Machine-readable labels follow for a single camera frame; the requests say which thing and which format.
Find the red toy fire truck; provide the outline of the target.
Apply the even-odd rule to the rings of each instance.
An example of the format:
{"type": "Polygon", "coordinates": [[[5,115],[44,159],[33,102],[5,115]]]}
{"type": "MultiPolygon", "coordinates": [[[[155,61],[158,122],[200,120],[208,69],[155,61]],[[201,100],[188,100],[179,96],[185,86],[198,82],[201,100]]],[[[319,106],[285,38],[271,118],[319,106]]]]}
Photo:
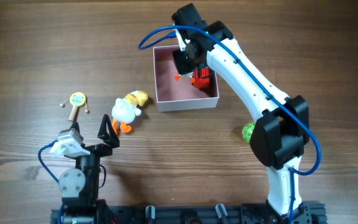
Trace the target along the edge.
{"type": "Polygon", "coordinates": [[[200,68],[194,71],[191,79],[192,85],[198,89],[209,88],[211,73],[209,67],[200,68]]]}

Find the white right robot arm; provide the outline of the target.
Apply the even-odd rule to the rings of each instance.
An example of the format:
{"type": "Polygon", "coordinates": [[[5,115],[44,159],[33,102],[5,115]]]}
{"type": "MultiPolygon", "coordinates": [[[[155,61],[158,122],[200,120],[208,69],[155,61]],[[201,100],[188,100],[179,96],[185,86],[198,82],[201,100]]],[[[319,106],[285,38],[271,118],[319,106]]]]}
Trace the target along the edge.
{"type": "Polygon", "coordinates": [[[247,58],[232,32],[220,21],[207,24],[193,4],[178,9],[172,21],[180,45],[172,54],[178,73],[209,68],[241,99],[255,122],[251,149],[268,171],[268,207],[289,219],[302,202],[296,172],[311,135],[308,103],[274,86],[247,58]]]}

